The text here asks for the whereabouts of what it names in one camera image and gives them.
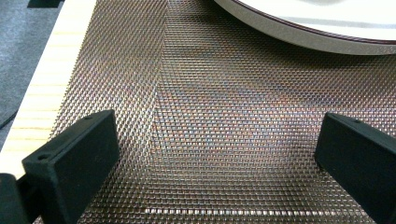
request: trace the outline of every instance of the wooden board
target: wooden board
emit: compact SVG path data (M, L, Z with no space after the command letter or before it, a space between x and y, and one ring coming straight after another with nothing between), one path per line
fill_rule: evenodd
M0 153L0 173L24 175L21 160L49 140L95 4L64 1Z

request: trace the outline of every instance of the table surface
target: table surface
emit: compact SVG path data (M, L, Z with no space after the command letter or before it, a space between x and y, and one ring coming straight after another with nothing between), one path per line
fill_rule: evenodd
M49 140L95 3L64 2L0 153L0 173L24 175L21 160Z

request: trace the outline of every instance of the gray carpet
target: gray carpet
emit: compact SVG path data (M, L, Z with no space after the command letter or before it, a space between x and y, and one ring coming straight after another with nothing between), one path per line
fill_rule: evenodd
M0 124L18 110L62 8L27 8L27 0L0 1ZM11 127L0 130L0 148Z

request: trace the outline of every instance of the black clamp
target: black clamp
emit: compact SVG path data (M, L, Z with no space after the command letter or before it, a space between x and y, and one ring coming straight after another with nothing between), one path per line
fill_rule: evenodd
M119 159L114 111L77 121L23 161L25 175L0 174L0 223L77 223Z

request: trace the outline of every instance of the white plate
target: white plate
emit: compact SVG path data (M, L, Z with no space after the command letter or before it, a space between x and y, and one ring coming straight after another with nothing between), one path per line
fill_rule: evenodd
M394 0L215 0L283 41L334 53L396 53Z

